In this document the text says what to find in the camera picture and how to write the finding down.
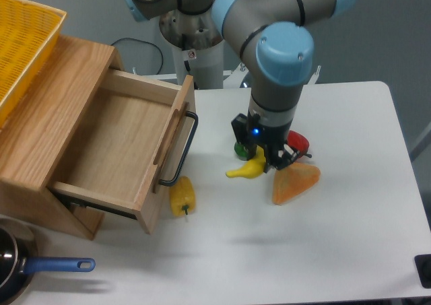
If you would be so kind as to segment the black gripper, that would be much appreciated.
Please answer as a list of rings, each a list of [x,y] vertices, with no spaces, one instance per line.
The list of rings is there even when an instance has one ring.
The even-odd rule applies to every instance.
[[[257,147],[261,147],[265,156],[264,172],[270,169],[283,170],[293,164],[299,157],[300,151],[287,144],[287,137],[292,122],[272,127],[264,125],[258,114],[247,116],[247,131],[251,142],[246,144],[246,159],[251,160],[257,154]]]

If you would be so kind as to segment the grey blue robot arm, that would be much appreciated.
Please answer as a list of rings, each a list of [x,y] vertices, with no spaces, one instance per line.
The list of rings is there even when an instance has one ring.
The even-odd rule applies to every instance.
[[[349,10],[356,0],[125,0],[137,21],[158,18],[176,52],[179,77],[192,75],[198,88],[222,82],[228,44],[252,76],[246,114],[232,121],[236,141],[265,168],[282,170],[299,157],[287,143],[302,88],[312,69],[314,41],[307,26]]]

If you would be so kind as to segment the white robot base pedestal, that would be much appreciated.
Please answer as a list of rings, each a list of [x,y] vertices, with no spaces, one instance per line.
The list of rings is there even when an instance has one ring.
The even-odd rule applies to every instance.
[[[210,10],[199,15],[187,15],[177,9],[169,11],[160,16],[159,29],[172,50],[179,84],[191,75],[196,89],[224,86],[225,42]]]

